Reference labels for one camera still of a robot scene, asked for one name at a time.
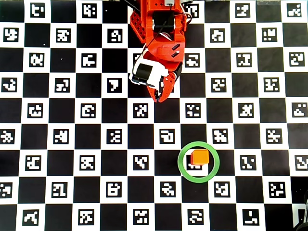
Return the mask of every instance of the green circle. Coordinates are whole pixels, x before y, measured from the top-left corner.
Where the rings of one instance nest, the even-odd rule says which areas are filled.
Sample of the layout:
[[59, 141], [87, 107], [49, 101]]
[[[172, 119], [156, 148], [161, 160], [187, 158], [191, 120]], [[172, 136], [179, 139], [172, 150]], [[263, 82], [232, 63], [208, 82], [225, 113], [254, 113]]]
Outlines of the green circle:
[[[205, 177], [193, 177], [190, 174], [188, 174], [188, 172], [184, 168], [183, 159], [184, 159], [185, 153], [193, 147], [206, 148], [207, 150], [210, 151], [210, 153], [212, 154], [212, 156], [214, 158], [213, 169], [210, 172], [210, 174], [208, 174]], [[178, 157], [178, 167], [179, 167], [181, 174], [183, 175], [184, 178], [186, 178], [187, 180], [189, 180], [193, 183], [208, 182], [210, 179], [212, 179], [217, 174], [219, 166], [220, 166], [220, 159], [219, 159], [217, 151], [211, 145], [209, 145], [208, 143], [202, 142], [202, 141], [195, 141], [195, 142], [191, 142], [191, 143], [185, 145], [185, 147], [180, 151], [180, 154], [179, 154], [179, 157]]]

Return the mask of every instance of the orange cube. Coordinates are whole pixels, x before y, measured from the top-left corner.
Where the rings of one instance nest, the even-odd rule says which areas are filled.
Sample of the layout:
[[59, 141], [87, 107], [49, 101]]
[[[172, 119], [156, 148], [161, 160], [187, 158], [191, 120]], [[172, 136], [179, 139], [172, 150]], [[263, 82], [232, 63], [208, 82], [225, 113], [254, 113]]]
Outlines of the orange cube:
[[192, 165], [206, 165], [209, 163], [209, 153], [206, 149], [194, 150], [191, 154]]

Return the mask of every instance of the black and white checkerboard mat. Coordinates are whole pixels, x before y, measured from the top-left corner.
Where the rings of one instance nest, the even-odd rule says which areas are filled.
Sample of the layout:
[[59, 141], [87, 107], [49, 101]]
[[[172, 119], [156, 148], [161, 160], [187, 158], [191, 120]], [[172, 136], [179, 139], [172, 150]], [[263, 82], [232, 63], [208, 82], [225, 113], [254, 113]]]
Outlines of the black and white checkerboard mat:
[[[125, 4], [0, 1], [0, 231], [272, 231], [301, 220], [307, 2], [187, 10], [183, 74], [155, 104], [128, 81], [142, 44]], [[218, 150], [208, 183], [178, 170], [192, 141]], [[195, 176], [213, 167], [184, 163]]]

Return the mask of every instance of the white square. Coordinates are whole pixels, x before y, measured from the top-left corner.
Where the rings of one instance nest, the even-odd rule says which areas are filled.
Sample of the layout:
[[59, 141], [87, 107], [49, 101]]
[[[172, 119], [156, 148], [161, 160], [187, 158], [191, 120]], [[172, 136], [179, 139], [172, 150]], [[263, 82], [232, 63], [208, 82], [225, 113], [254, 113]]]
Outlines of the white square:
[[128, 149], [127, 150], [127, 175], [132, 177], [154, 176], [154, 150], [153, 149]]
[[75, 123], [76, 124], [100, 124], [102, 123], [102, 99], [101, 98], [76, 98], [75, 99]]
[[75, 124], [48, 124], [48, 150], [73, 150], [74, 147]]
[[[36, 5], [35, 3], [44, 3], [45, 7], [41, 5]], [[45, 13], [45, 17], [40, 17], [39, 15], [41, 13]], [[50, 23], [50, 22], [51, 22], [51, 2], [49, 0], [25, 1], [25, 23]]]
[[[240, 9], [237, 9], [239, 6], [237, 3], [249, 5], [249, 10], [247, 8], [242, 8], [240, 6]], [[239, 15], [236, 15], [236, 10], [240, 10], [241, 15], [245, 15], [248, 12], [250, 12], [250, 16], [247, 14], [247, 17], [239, 17]], [[230, 1], [230, 23], [255, 23], [256, 20], [256, 1], [251, 0], [232, 0]]]
[[102, 73], [102, 98], [125, 99], [127, 97], [128, 97], [127, 73]]
[[[283, 47], [282, 23], [257, 23], [256, 30], [257, 47]], [[274, 41], [274, 38], [271, 38], [275, 36], [277, 36], [277, 42]]]
[[[121, 142], [111, 142], [108, 139], [108, 129], [121, 131]], [[128, 148], [128, 126], [127, 124], [102, 124], [101, 129], [101, 148], [104, 150], [127, 150]]]
[[[216, 131], [221, 131], [221, 140], [219, 139], [219, 133]], [[234, 149], [234, 129], [233, 124], [206, 124], [206, 140], [207, 143], [213, 146], [216, 150]]]
[[[276, 140], [278, 140], [278, 143], [275, 143], [275, 142], [267, 143], [266, 129], [275, 130], [276, 128], [282, 130], [282, 143], [281, 144], [279, 143], [279, 138], [281, 137], [275, 137], [275, 140], [273, 137], [270, 137], [270, 140], [274, 140], [275, 142]], [[289, 149], [288, 125], [285, 123], [260, 124], [260, 140], [261, 140], [261, 149], [263, 150], [266, 150], [266, 149], [268, 150], [287, 150]]]
[[[287, 10], [288, 4], [300, 5], [300, 11], [297, 12], [297, 6], [294, 11]], [[306, 23], [307, 22], [307, 1], [305, 0], [284, 0], [281, 1], [281, 18], [283, 23]]]
[[235, 176], [214, 176], [208, 182], [208, 202], [210, 204], [235, 204]]
[[260, 123], [259, 98], [232, 98], [232, 112], [234, 124]]
[[283, 63], [285, 72], [307, 72], [308, 47], [284, 47]]
[[[191, 225], [188, 223], [188, 219], [191, 219], [191, 223], [197, 220], [198, 215], [195, 217], [188, 217], [188, 209], [193, 209], [194, 214], [202, 211], [203, 214], [203, 225]], [[182, 204], [182, 230], [183, 231], [210, 231], [210, 214], [209, 214], [209, 203], [183, 203]]]
[[[291, 195], [291, 178], [283, 176], [263, 176], [263, 197], [265, 204], [292, 204]], [[269, 185], [270, 182], [284, 183], [283, 188], [285, 188], [285, 198], [273, 198], [270, 194], [275, 195], [274, 189], [275, 185]]]
[[180, 98], [180, 123], [205, 124], [206, 98]]
[[102, 49], [101, 48], [77, 48], [76, 49], [76, 73], [101, 73]]
[[[139, 222], [144, 222], [146, 224], [134, 225], [133, 221], [136, 216], [140, 217]], [[154, 203], [128, 203], [127, 204], [127, 230], [134, 231], [154, 231], [155, 230], [155, 204]]]
[[[1, 123], [0, 129], [3, 129], [3, 131], [0, 131], [0, 138], [3, 139], [2, 136], [10, 136], [11, 142], [5, 142], [4, 144], [0, 144], [0, 150], [20, 150], [20, 141], [21, 141], [21, 124], [7, 124], [7, 123]], [[14, 129], [15, 135], [12, 135], [9, 131], [6, 130]]]
[[51, 48], [76, 48], [77, 47], [77, 24], [51, 23], [50, 47]]
[[128, 24], [103, 24], [103, 48], [127, 48]]
[[24, 75], [22, 72], [0, 72], [0, 81], [0, 98], [23, 97]]
[[22, 124], [48, 124], [49, 98], [23, 98]]
[[[38, 210], [38, 226], [23, 226], [23, 211]], [[18, 204], [16, 212], [16, 230], [18, 231], [42, 231], [45, 227], [45, 204]]]
[[155, 176], [154, 177], [154, 202], [163, 204], [182, 202], [181, 176]]
[[24, 73], [49, 73], [49, 72], [50, 72], [50, 48], [25, 47]]
[[74, 176], [100, 177], [101, 158], [100, 150], [74, 150]]
[[230, 48], [230, 23], [205, 23], [205, 47]]
[[24, 47], [24, 38], [24, 23], [0, 23], [0, 47]]
[[127, 176], [101, 177], [101, 203], [126, 204], [128, 192]]
[[1, 183], [12, 183], [12, 187], [4, 188], [6, 192], [1, 191], [0, 193], [10, 194], [11, 198], [0, 198], [1, 205], [16, 205], [18, 204], [18, 187], [19, 187], [19, 177], [0, 177]]
[[[298, 106], [298, 110], [294, 111], [292, 108], [292, 104]], [[285, 106], [288, 124], [308, 123], [308, 97], [286, 97]]]
[[153, 124], [154, 123], [153, 99], [128, 98], [127, 114], [128, 114], [129, 124]]
[[46, 204], [72, 204], [74, 199], [74, 177], [47, 176], [45, 195], [46, 195], [45, 197]]
[[232, 73], [206, 73], [205, 95], [207, 98], [232, 98]]
[[308, 150], [290, 149], [289, 165], [291, 177], [306, 177], [308, 175]]
[[205, 48], [185, 48], [182, 73], [205, 73]]
[[78, 24], [101, 24], [103, 22], [103, 3], [96, 0], [76, 1], [76, 15]]
[[262, 177], [261, 149], [235, 149], [234, 170], [239, 177]]
[[[257, 209], [259, 218], [253, 220], [243, 221], [243, 209]], [[254, 204], [254, 203], [238, 203], [236, 204], [236, 218], [237, 218], [237, 230], [238, 231], [259, 231], [266, 230], [265, 228], [265, 211], [264, 204]]]
[[154, 124], [155, 150], [180, 150], [180, 124]]
[[258, 72], [258, 58], [256, 47], [231, 48], [231, 72], [256, 73]]
[[[78, 225], [80, 209], [85, 210], [85, 211], [89, 210], [89, 212], [92, 212], [90, 210], [94, 209], [94, 219], [93, 219], [94, 225], [85, 225], [84, 223], [82, 225]], [[101, 218], [101, 204], [99, 203], [74, 203], [73, 213], [72, 213], [72, 230], [74, 231], [84, 231], [84, 230], [98, 231], [100, 230], [100, 218]]]
[[259, 98], [284, 98], [284, 72], [258, 72]]
[[20, 177], [47, 176], [47, 150], [20, 150], [19, 151]]
[[76, 73], [50, 73], [49, 97], [74, 99], [76, 97]]

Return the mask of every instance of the black square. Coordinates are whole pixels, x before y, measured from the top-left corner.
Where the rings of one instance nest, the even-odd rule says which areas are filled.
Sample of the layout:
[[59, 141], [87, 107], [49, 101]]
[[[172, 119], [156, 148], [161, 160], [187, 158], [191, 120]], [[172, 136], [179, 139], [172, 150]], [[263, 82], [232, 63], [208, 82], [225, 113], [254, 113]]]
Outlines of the black square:
[[128, 149], [153, 149], [153, 124], [128, 124]]
[[229, 1], [205, 1], [205, 23], [229, 23]]
[[261, 123], [286, 123], [285, 98], [260, 98]]
[[232, 123], [232, 99], [206, 99], [208, 123]]
[[45, 203], [45, 177], [19, 177], [18, 203]]
[[103, 1], [103, 9], [103, 23], [127, 23], [128, 12], [125, 2]]
[[179, 81], [181, 97], [205, 97], [205, 74], [181, 74]]
[[49, 99], [49, 123], [74, 123], [74, 121], [75, 99]]
[[99, 203], [100, 177], [74, 177], [74, 203]]
[[[220, 159], [220, 168], [217, 176], [234, 176], [234, 150], [217, 150]], [[208, 172], [213, 169], [214, 159], [210, 155]]]
[[188, 24], [185, 47], [204, 47], [204, 24]]
[[45, 230], [72, 230], [72, 211], [72, 204], [47, 204], [45, 208]]
[[48, 150], [47, 176], [72, 176], [73, 167], [73, 150]]
[[127, 151], [102, 150], [101, 174], [102, 176], [127, 176]]
[[235, 149], [260, 149], [259, 124], [234, 124]]
[[20, 121], [21, 99], [0, 99], [0, 123], [20, 123]]
[[257, 23], [281, 22], [281, 4], [268, 2], [256, 2]]
[[155, 230], [182, 230], [181, 204], [155, 204]]
[[103, 71], [105, 73], [127, 73], [127, 49], [103, 49]]
[[100, 124], [75, 125], [75, 149], [100, 149], [100, 148], [101, 148]]
[[76, 97], [100, 98], [102, 92], [101, 74], [76, 74]]
[[21, 149], [47, 149], [47, 124], [22, 124]]
[[283, 23], [282, 27], [285, 47], [308, 46], [307, 23]]
[[0, 48], [1, 72], [22, 72], [23, 60], [23, 48]]
[[237, 203], [263, 203], [262, 177], [236, 177]]
[[0, 225], [3, 230], [15, 230], [16, 213], [17, 205], [0, 205]]
[[75, 72], [76, 49], [51, 49], [50, 72]]
[[285, 73], [286, 97], [308, 97], [307, 73]]
[[233, 97], [258, 97], [257, 73], [232, 73]]
[[256, 38], [255, 23], [231, 24], [231, 47], [256, 47]]
[[101, 24], [77, 24], [77, 47], [101, 48]]
[[154, 177], [128, 177], [128, 203], [153, 203]]
[[259, 72], [283, 71], [282, 48], [258, 48], [257, 52]]
[[127, 204], [101, 204], [100, 230], [127, 230]]
[[205, 49], [206, 72], [231, 72], [230, 48]]
[[179, 123], [180, 101], [179, 99], [168, 99], [164, 103], [154, 104], [155, 123]]
[[288, 124], [290, 149], [308, 149], [308, 124]]
[[155, 150], [155, 175], [179, 176], [177, 162], [179, 150]]
[[48, 97], [48, 73], [24, 73], [23, 97]]
[[52, 23], [75, 23], [76, 2], [75, 1], [51, 1]]
[[193, 141], [206, 142], [206, 124], [181, 124], [181, 147]]
[[182, 177], [183, 203], [208, 203], [208, 184], [196, 184]]
[[0, 2], [0, 22], [22, 23], [25, 21], [25, 6], [23, 1]]
[[211, 230], [237, 230], [236, 204], [210, 204]]
[[264, 204], [266, 230], [292, 230], [292, 205], [291, 204]]
[[102, 123], [127, 123], [127, 99], [102, 99]]
[[0, 176], [18, 176], [19, 172], [19, 151], [0, 151]]
[[25, 47], [49, 47], [50, 24], [26, 23]]

